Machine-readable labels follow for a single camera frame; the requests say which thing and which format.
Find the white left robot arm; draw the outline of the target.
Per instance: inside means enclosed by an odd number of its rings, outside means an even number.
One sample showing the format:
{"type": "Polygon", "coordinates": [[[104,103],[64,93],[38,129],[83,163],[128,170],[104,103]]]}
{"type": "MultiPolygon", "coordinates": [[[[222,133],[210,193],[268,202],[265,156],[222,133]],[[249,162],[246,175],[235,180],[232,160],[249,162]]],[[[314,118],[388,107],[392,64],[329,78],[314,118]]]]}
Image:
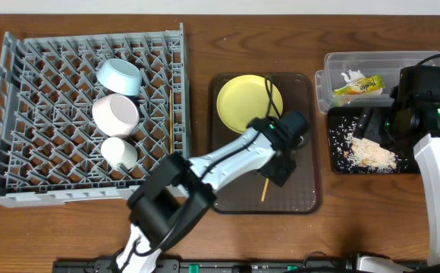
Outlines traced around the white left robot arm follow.
{"type": "Polygon", "coordinates": [[[278,187],[293,174],[294,153],[309,130],[297,110],[281,118],[254,118],[247,130],[207,155],[168,155],[129,197],[130,238],[115,258],[116,272],[151,272],[214,205],[216,192],[255,171],[278,187]]]}

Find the white plastic cup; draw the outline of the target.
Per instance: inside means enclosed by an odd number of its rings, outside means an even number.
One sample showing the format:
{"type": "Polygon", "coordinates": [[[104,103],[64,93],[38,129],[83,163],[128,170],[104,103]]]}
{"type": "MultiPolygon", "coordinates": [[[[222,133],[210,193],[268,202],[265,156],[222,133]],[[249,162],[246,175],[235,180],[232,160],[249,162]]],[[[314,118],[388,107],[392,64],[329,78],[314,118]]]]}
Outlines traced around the white plastic cup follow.
{"type": "Polygon", "coordinates": [[[121,166],[130,170],[136,165],[138,159],[135,147],[118,137],[109,137],[105,140],[100,152],[114,170],[118,170],[121,166]]]}

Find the wooden chopstick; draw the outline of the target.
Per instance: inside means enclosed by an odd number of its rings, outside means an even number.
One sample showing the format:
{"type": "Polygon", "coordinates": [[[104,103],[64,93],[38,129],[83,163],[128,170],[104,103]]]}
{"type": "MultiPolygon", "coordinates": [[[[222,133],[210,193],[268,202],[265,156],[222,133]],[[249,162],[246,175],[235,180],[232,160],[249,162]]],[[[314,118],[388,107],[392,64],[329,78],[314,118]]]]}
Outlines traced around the wooden chopstick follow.
{"type": "Polygon", "coordinates": [[[174,153],[174,98],[172,89],[169,90],[169,153],[174,153]]]}
{"type": "Polygon", "coordinates": [[[264,187],[262,189],[262,195],[261,195],[261,199],[260,199],[261,202],[265,201],[266,192],[267,192],[268,187],[269,187],[269,179],[266,178],[265,183],[264,183],[264,187]]]}

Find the pink white bowl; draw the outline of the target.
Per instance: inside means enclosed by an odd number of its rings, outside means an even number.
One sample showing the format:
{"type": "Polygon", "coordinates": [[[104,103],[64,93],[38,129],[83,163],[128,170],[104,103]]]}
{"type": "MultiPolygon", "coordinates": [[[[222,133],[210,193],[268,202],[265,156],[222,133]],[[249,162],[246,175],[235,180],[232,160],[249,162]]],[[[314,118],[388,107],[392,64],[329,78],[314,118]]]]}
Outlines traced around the pink white bowl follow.
{"type": "Polygon", "coordinates": [[[97,99],[92,106],[96,126],[109,137],[128,137],[139,124],[136,105],[126,96],[111,94],[97,99]]]}

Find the rice food scraps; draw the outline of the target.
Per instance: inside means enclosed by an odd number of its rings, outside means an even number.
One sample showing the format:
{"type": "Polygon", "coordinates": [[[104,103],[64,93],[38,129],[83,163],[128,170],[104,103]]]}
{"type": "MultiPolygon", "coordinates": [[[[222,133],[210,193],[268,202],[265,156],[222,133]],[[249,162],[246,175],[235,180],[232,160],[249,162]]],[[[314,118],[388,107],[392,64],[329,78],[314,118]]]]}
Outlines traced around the rice food scraps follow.
{"type": "Polygon", "coordinates": [[[357,122],[357,117],[335,117],[328,128],[334,169],[341,174],[394,172],[398,157],[377,143],[353,137],[357,122]]]}

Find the light blue bowl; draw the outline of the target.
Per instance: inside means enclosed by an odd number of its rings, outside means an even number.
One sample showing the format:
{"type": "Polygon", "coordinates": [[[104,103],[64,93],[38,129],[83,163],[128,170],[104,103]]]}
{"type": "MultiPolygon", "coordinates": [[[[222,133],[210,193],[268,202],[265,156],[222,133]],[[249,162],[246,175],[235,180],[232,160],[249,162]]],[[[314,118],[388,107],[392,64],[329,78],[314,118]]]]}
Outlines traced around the light blue bowl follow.
{"type": "Polygon", "coordinates": [[[108,59],[97,72],[98,81],[107,89],[124,96],[138,96],[142,76],[134,64],[119,58],[108,59]]]}

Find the yellow round plate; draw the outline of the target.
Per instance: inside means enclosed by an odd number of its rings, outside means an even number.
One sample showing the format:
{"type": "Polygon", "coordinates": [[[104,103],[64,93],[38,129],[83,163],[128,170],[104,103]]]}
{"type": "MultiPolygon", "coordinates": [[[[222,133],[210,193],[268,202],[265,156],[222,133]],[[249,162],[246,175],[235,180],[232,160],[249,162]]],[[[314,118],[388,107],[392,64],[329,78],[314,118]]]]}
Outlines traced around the yellow round plate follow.
{"type": "Polygon", "coordinates": [[[254,118],[279,118],[284,110],[283,99],[276,85],[268,77],[240,75],[229,80],[216,99],[218,116],[226,127],[244,133],[254,118]]]}

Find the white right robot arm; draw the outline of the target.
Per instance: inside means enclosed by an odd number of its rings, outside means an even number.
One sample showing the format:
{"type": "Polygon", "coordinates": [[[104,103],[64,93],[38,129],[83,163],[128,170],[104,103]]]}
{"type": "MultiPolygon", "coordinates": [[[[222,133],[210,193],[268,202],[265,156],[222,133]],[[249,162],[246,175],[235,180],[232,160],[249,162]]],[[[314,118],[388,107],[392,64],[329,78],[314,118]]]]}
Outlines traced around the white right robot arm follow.
{"type": "Polygon", "coordinates": [[[363,109],[354,137],[414,157],[429,219],[426,272],[440,272],[440,67],[417,64],[400,72],[389,108],[363,109]]]}

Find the green orange snack wrapper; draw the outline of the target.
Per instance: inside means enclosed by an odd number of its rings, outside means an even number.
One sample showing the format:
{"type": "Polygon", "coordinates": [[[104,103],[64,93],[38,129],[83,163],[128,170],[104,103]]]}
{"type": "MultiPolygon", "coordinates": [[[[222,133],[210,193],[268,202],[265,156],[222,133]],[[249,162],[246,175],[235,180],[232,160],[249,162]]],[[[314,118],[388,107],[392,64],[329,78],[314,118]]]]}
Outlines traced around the green orange snack wrapper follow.
{"type": "Polygon", "coordinates": [[[333,93],[338,99],[339,105],[346,105],[359,99],[361,96],[378,96],[384,88],[385,84],[382,77],[377,74],[371,77],[364,77],[352,83],[346,83],[343,87],[334,89],[333,93]]]}

